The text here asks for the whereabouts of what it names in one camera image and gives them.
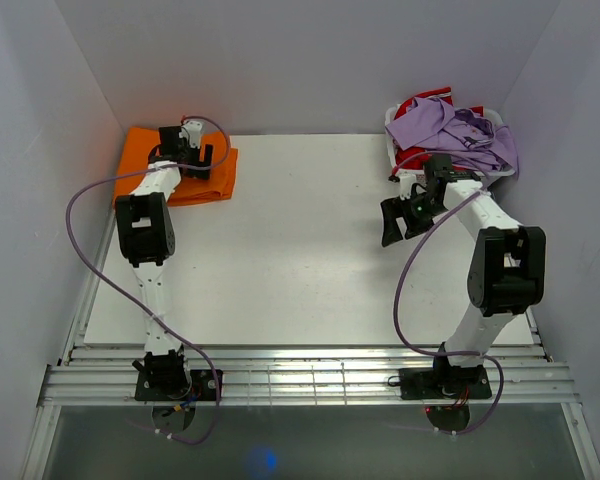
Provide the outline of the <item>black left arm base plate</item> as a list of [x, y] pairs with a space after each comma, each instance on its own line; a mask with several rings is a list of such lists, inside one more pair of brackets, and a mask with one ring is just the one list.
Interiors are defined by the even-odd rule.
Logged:
[[191, 369], [190, 386], [180, 393], [167, 395], [158, 388], [149, 386], [143, 373], [139, 373], [136, 382], [134, 399], [140, 402], [184, 402], [193, 398], [197, 401], [215, 402], [217, 393], [222, 391], [223, 374], [217, 369], [217, 379], [210, 370]]

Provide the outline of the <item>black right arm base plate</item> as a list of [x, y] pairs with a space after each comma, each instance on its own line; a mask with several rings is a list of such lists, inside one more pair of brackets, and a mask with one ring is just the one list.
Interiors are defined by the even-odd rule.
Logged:
[[448, 371], [400, 369], [398, 371], [400, 396], [403, 400], [453, 399], [468, 395], [469, 399], [486, 400], [492, 391], [483, 366], [474, 368], [452, 367]]

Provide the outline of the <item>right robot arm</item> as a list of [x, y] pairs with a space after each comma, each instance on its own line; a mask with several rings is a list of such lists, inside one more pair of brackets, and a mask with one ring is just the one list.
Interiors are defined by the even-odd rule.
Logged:
[[475, 242], [467, 275], [467, 310], [453, 335], [431, 353], [424, 369], [402, 369], [396, 386], [404, 400], [486, 400], [492, 391], [484, 363], [492, 344], [517, 315], [544, 294], [546, 235], [505, 213], [478, 175], [456, 170], [452, 154], [430, 153], [425, 183], [394, 175], [400, 193], [381, 202], [381, 244], [428, 240], [457, 217]]

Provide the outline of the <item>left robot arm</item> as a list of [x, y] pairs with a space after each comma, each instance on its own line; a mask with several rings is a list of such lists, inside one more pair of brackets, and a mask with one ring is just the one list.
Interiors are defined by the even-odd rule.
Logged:
[[201, 152], [204, 126], [187, 119], [161, 127], [149, 169], [131, 193], [114, 202], [119, 246], [140, 291], [145, 315], [145, 355], [134, 366], [145, 385], [169, 399], [184, 398], [192, 376], [185, 367], [184, 346], [162, 327], [171, 309], [165, 286], [166, 261], [175, 253], [175, 233], [167, 202], [190, 166], [208, 168], [212, 155]]

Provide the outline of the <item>orange trousers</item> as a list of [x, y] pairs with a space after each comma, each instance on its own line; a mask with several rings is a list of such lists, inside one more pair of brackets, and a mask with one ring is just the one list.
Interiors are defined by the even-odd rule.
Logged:
[[[132, 127], [126, 137], [117, 175], [128, 174], [148, 168], [148, 155], [159, 144], [157, 130]], [[220, 132], [202, 137], [204, 148], [213, 147], [212, 163], [216, 164], [226, 153], [226, 142]], [[238, 149], [231, 148], [228, 159], [211, 171], [209, 180], [183, 177], [174, 193], [170, 195], [169, 207], [200, 205], [231, 199], [237, 175]], [[129, 195], [140, 185], [143, 175], [116, 180], [113, 200]]]

